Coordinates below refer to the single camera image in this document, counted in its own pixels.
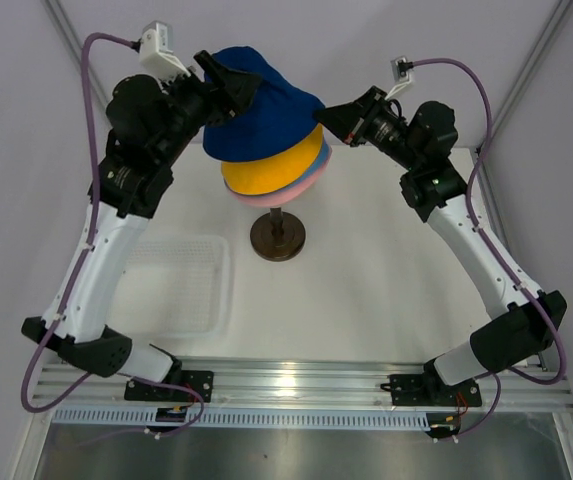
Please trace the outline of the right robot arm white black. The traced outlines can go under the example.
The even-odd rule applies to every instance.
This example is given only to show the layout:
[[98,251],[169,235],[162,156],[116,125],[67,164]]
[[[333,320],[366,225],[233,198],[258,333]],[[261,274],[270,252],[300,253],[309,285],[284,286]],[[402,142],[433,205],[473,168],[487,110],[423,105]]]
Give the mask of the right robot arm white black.
[[394,103],[371,87],[314,117],[348,146],[369,143],[404,168],[400,187],[407,205],[451,249],[482,299],[488,323],[424,365],[423,395],[443,404],[458,385],[511,370],[555,345],[567,303],[560,292],[542,290],[475,213],[469,185],[450,160],[458,138],[453,109],[428,101],[406,120]]

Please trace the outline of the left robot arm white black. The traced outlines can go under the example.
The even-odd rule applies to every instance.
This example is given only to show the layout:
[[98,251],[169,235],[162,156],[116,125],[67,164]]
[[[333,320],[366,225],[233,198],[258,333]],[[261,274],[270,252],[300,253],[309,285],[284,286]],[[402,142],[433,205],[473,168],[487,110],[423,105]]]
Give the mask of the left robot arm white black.
[[226,67],[208,52],[195,55],[205,73],[137,74],[120,81],[107,105],[111,125],[104,157],[89,189],[84,230],[68,277],[21,332],[66,363],[103,378],[147,380],[160,400],[175,398],[182,376],[167,353],[136,346],[107,325],[109,304],[129,255],[173,182],[173,165],[205,126],[245,113],[261,75]]

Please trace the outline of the light blue bucket hat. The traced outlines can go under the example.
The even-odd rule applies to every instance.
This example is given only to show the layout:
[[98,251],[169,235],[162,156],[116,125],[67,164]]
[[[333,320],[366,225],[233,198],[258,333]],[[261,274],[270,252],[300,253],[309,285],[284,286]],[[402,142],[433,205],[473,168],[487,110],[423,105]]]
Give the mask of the light blue bucket hat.
[[310,172],[312,176],[317,175],[324,169],[331,154],[332,154],[331,147],[328,145],[326,140],[323,140],[318,155],[310,167]]

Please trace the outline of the pink bucket hat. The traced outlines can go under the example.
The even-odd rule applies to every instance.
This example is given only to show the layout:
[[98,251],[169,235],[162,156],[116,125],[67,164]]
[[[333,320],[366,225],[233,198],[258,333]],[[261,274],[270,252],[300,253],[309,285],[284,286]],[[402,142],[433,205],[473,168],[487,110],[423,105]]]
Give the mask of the pink bucket hat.
[[284,204],[294,200],[301,194],[303,194],[306,190],[312,187],[317,180],[322,176],[327,165],[330,161],[330,158],[325,165],[324,169],[319,172],[317,175],[312,176],[310,172],[310,167],[293,183],[277,190],[274,192],[270,192],[267,194],[261,195],[244,195],[240,193],[234,192],[228,184],[225,184],[227,191],[229,194],[235,198],[236,200],[258,208],[275,208],[283,206]]

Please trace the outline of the yellow hat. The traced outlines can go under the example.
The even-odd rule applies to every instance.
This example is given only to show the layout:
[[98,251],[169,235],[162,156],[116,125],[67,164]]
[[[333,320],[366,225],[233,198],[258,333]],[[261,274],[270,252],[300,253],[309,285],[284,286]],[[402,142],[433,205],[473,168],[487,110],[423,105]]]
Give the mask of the yellow hat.
[[307,137],[281,153],[248,162],[223,162],[222,177],[237,194],[269,194],[302,177],[315,163],[324,145],[323,127],[318,124]]

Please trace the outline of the dark blue hat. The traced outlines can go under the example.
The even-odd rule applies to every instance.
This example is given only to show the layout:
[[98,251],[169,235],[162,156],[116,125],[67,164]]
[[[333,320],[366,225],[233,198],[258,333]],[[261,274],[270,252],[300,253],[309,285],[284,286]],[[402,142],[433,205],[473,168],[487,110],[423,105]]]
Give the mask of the dark blue hat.
[[260,52],[232,46],[216,52],[214,59],[233,70],[258,74],[262,82],[243,115],[204,129],[203,149],[210,157],[230,163],[262,160],[290,149],[316,128],[314,113],[325,105],[292,85]]

